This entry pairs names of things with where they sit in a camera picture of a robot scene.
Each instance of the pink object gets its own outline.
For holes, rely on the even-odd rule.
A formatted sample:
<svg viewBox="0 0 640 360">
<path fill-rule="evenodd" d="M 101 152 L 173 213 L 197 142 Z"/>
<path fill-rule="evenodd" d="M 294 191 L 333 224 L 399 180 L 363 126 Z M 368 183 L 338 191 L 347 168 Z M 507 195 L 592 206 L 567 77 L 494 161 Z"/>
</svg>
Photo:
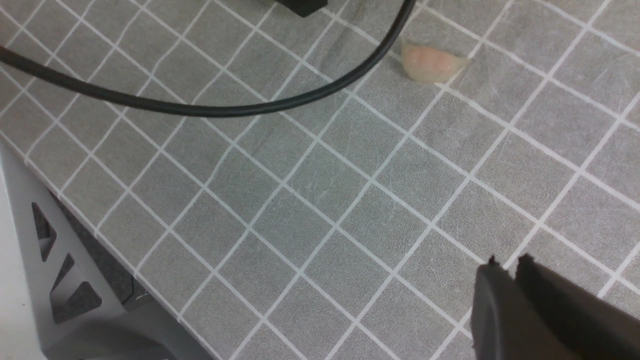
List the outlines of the pink object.
<svg viewBox="0 0 640 360">
<path fill-rule="evenodd" d="M 402 66 L 409 78 L 421 83 L 444 83 L 471 63 L 467 58 L 402 40 Z"/>
</svg>

